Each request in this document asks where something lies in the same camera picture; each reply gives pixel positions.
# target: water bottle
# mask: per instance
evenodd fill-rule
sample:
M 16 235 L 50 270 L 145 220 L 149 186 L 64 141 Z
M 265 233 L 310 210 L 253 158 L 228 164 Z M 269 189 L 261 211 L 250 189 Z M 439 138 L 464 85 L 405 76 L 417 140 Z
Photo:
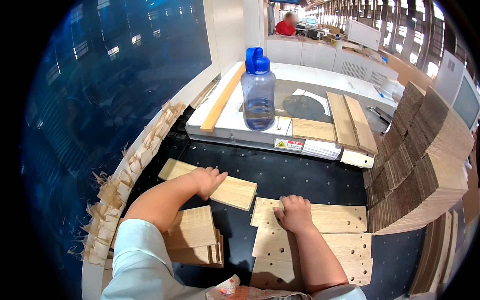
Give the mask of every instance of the water bottle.
M 251 130 L 267 130 L 275 123 L 275 75 L 270 60 L 260 47 L 245 52 L 245 73 L 240 78 L 243 90 L 243 119 Z

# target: red shirt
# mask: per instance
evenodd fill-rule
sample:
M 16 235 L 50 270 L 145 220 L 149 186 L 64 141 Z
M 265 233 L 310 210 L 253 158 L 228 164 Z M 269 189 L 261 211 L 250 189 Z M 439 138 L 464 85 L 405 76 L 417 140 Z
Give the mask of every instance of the red shirt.
M 295 32 L 295 27 L 285 24 L 285 21 L 281 21 L 276 25 L 275 32 L 283 36 L 291 36 Z

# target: blue bottle cap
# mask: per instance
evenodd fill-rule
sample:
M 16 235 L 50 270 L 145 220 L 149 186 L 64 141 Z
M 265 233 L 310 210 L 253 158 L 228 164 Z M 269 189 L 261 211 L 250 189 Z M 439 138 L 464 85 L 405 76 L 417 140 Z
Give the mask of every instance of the blue bottle cap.
M 270 70 L 270 60 L 261 47 L 248 48 L 245 52 L 245 69 L 248 74 L 261 75 Z

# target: warning sticker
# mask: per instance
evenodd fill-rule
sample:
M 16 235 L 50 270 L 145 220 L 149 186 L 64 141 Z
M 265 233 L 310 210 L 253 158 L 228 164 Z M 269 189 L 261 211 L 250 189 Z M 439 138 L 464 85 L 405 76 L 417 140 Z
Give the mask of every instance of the warning sticker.
M 273 146 L 275 148 L 288 149 L 293 151 L 301 151 L 303 148 L 302 143 L 282 139 L 275 139 L 275 143 L 273 144 Z

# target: water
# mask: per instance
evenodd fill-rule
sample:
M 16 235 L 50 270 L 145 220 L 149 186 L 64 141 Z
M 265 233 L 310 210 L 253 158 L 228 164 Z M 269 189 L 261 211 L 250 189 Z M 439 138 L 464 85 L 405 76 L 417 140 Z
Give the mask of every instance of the water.
M 252 130 L 267 130 L 275 122 L 275 107 L 265 97 L 248 99 L 244 106 L 245 125 Z

